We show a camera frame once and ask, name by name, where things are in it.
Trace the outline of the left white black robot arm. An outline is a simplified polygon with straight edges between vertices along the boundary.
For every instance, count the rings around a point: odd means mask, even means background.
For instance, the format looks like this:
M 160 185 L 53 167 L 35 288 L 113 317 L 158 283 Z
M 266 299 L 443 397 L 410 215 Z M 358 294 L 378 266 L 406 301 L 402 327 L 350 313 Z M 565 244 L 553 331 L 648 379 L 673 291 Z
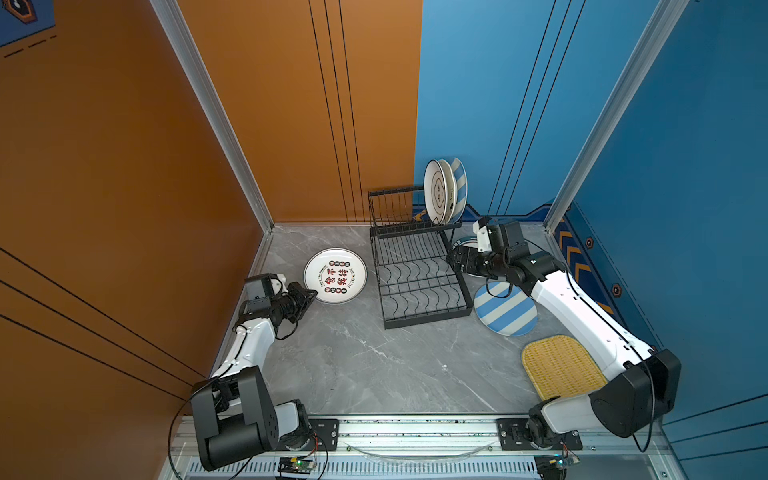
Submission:
M 261 274 L 245 281 L 233 327 L 234 341 L 209 380 L 193 386 L 192 408 L 202 466 L 214 471 L 282 446 L 310 448 L 313 431 L 299 400 L 276 405 L 263 377 L 271 345 L 287 321 L 297 326 L 318 292 L 281 274 Z

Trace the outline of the white plate red characters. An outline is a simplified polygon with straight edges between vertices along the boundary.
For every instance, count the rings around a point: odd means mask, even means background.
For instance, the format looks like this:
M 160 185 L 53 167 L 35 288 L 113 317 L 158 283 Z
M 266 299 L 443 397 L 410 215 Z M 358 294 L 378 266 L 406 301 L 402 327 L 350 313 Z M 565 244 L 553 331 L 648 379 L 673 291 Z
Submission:
M 314 254 L 304 268 L 307 289 L 318 292 L 316 299 L 326 304 L 342 304 L 355 299 L 365 288 L 368 270 L 354 251 L 329 248 Z

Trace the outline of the cream plate floral drawing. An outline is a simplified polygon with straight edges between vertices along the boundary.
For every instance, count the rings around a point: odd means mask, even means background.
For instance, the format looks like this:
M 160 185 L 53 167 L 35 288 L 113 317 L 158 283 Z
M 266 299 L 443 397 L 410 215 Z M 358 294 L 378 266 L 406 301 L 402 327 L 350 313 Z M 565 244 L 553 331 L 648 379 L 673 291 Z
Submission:
M 443 215 L 442 223 L 450 224 L 451 218 L 453 217 L 453 213 L 456 207 L 456 201 L 457 201 L 456 180 L 450 164 L 445 159 L 439 159 L 438 163 L 441 166 L 441 169 L 443 171 L 444 178 L 445 178 L 446 205 L 445 205 L 445 212 Z

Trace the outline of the blue white striped plate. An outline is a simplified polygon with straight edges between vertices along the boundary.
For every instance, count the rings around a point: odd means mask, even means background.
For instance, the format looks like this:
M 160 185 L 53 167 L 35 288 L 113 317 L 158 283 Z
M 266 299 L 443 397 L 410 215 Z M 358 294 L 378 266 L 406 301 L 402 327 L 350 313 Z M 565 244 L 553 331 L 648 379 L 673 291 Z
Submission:
M 452 223 L 457 223 L 461 220 L 468 197 L 468 183 L 466 169 L 459 158 L 454 158 L 451 163 L 453 176 L 456 183 L 456 204 L 451 218 Z

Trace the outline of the yellow woven bamboo tray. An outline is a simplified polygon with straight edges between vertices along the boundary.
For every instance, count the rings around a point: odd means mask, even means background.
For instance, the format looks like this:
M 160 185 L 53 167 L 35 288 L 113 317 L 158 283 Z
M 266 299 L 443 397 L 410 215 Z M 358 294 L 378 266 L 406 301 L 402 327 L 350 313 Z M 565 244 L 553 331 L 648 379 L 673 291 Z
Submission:
M 522 364 L 542 401 L 588 394 L 607 384 L 587 350 L 564 335 L 526 345 Z

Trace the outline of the black wire dish rack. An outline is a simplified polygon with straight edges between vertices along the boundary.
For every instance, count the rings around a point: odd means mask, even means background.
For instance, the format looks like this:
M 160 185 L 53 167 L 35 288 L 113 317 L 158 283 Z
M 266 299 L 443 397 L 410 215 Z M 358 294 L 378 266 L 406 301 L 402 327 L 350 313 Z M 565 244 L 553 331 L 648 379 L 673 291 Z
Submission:
M 436 224 L 421 186 L 368 193 L 370 242 L 383 324 L 405 328 L 465 317 L 473 301 L 452 263 L 461 222 Z

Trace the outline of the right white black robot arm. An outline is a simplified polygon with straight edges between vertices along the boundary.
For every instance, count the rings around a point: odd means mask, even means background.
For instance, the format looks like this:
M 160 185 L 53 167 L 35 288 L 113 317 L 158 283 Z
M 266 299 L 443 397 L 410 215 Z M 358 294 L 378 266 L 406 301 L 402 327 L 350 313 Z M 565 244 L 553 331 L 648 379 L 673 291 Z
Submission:
M 523 436 L 538 449 L 563 445 L 568 434 L 603 427 L 620 438 L 651 429 L 674 409 L 682 364 L 615 321 L 567 265 L 524 238 L 516 221 L 473 225 L 475 241 L 453 248 L 462 272 L 485 279 L 475 312 L 491 331 L 517 336 L 544 307 L 569 331 L 527 345 L 523 364 L 541 399 Z

